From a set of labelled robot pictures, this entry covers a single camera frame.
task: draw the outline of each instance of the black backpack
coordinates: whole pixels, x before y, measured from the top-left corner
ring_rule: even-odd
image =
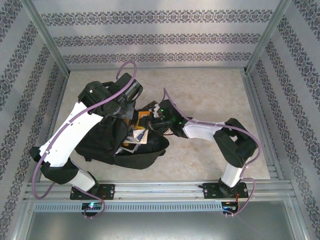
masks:
[[[128,127],[122,118],[107,117],[97,123],[75,147],[75,151],[90,162],[92,159],[130,169],[146,169],[166,152],[169,141],[149,130],[147,144],[141,144],[134,152],[117,150],[128,136]]]

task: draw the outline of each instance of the patterned wallpaper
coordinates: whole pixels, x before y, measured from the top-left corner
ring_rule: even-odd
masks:
[[[286,179],[320,239],[320,5],[294,0],[251,73]]]
[[[10,237],[34,161],[48,138],[63,74],[18,0],[0,1],[0,240]]]
[[[35,0],[71,70],[245,67],[279,0]]]

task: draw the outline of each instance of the mounting plate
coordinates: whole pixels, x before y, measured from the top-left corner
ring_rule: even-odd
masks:
[[[113,200],[115,195],[115,185],[114,184],[100,184],[97,197],[101,198],[102,200]],[[79,190],[75,189],[74,187],[71,188],[70,193],[71,200],[96,200],[93,197],[90,197]]]
[[[219,189],[219,183],[217,182],[206,182],[203,185],[199,185],[203,189],[204,199],[225,199],[225,198],[236,198],[236,193],[239,194],[240,199],[247,199],[249,197],[248,188],[246,183],[240,182],[235,187],[234,194],[228,197],[224,196]]]

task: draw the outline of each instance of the beige floor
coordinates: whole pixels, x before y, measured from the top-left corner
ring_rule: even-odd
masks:
[[[92,81],[114,81],[116,70],[72,71],[59,112],[56,129],[70,114],[77,96]],[[248,98],[239,70],[212,68],[139,69],[136,79],[143,92],[136,108],[153,100],[161,101],[165,87],[176,105],[188,116],[209,122],[238,119],[243,126],[258,136]],[[213,142],[168,136],[170,146],[166,154],[144,170],[128,169],[99,161],[85,162],[75,151],[71,159],[97,180],[117,181],[172,181],[217,180],[226,161]],[[245,172],[245,177],[269,179],[263,156]]]

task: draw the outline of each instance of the purple cable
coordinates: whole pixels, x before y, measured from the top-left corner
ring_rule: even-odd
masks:
[[[204,121],[196,121],[196,120],[193,120],[193,119],[190,119],[188,118],[177,106],[176,104],[172,101],[171,97],[169,96],[167,90],[164,88],[163,89],[164,91],[164,96],[163,96],[163,99],[165,99],[165,96],[167,96],[168,100],[170,101],[170,103],[173,105],[173,107],[178,111],[178,113],[184,117],[187,121],[191,122],[191,123],[194,123],[194,124],[203,124],[203,125],[208,125],[208,126],[214,126],[214,127],[219,127],[219,128],[228,128],[228,129],[233,129],[233,130],[237,130],[239,132],[242,132],[246,135],[248,135],[251,139],[253,139],[253,141],[255,141],[257,147],[258,147],[258,153],[257,155],[249,162],[247,162],[246,164],[244,164],[244,168],[242,169],[242,172],[240,174],[240,178],[242,178],[244,172],[245,172],[245,169],[248,167],[248,165],[252,164],[253,162],[255,162],[258,157],[260,156],[261,154],[261,151],[262,151],[262,147],[261,147],[261,144],[260,142],[258,141],[258,139],[252,135],[250,132],[246,131],[246,130],[243,130],[239,127],[236,127],[236,126],[229,126],[229,125],[224,125],[224,124],[219,124],[219,123],[214,123],[214,122],[204,122]]]
[[[117,93],[115,93],[114,95],[112,95],[111,97],[108,97],[107,99],[101,101],[101,102],[98,102],[88,108],[86,108],[85,110],[79,112],[77,115],[75,115],[73,118],[71,118],[71,120],[69,121],[69,123],[66,123],[58,132],[57,134],[54,136],[54,138],[52,139],[52,141],[49,143],[48,147],[46,148],[44,154],[42,155],[42,157],[40,158],[39,162],[37,163],[37,165],[35,166],[35,169],[34,169],[34,172],[33,172],[33,175],[32,175],[32,193],[33,193],[33,196],[40,200],[40,199],[44,199],[50,192],[50,190],[53,188],[53,186],[55,185],[55,183],[53,182],[50,187],[48,188],[48,190],[44,193],[44,195],[42,196],[38,196],[37,195],[37,192],[36,192],[36,178],[37,178],[37,174],[38,174],[38,171],[41,167],[41,164],[42,162],[45,160],[46,156],[48,155],[47,153],[49,153],[50,149],[52,148],[53,144],[55,143],[55,141],[58,139],[58,137],[61,135],[61,133],[69,126],[71,125],[71,123],[73,121],[75,121],[78,117],[80,117],[82,114],[85,114],[87,113],[88,111],[92,110],[92,109],[95,109],[103,104],[106,104],[108,102],[110,102],[111,100],[115,99],[116,97],[118,97],[119,95],[121,95],[126,89],[128,89],[130,87],[130,85],[133,83],[133,81],[135,80],[136,78],[136,75],[137,75],[137,65],[134,61],[132,60],[129,60],[129,61],[126,61],[124,64],[122,64],[122,66],[119,68],[117,74],[116,74],[116,77],[115,79],[117,80],[118,77],[119,77],[119,74],[120,72],[122,71],[122,69],[128,65],[128,64],[132,64],[133,65],[133,74],[132,74],[132,77],[130,79],[130,81],[120,90],[118,91]]]

